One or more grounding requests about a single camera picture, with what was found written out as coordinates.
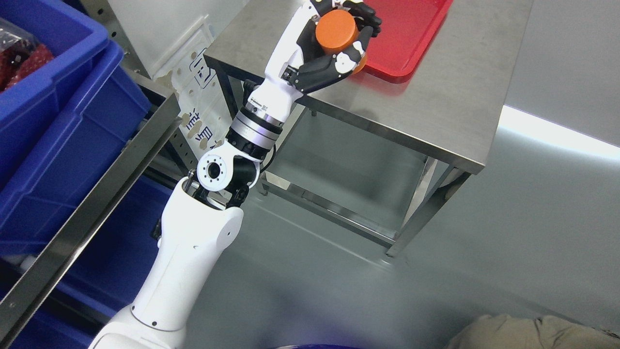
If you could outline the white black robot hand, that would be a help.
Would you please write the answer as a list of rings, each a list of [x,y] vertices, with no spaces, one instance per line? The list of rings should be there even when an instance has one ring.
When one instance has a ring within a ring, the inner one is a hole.
[[[338,10],[352,16],[359,34],[344,48],[327,54],[318,42],[316,27]],[[263,127],[281,127],[299,98],[349,77],[361,66],[381,24],[376,11],[362,0],[307,0],[286,26],[266,64],[265,79],[248,95],[240,113]]]

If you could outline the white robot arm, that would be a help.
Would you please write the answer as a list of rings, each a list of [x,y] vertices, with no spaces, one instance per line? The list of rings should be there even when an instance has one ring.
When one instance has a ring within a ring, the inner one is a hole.
[[[222,145],[205,152],[162,212],[155,262],[132,303],[118,311],[91,349],[180,349],[188,318],[211,270],[241,229],[241,204],[286,117],[242,108]]]

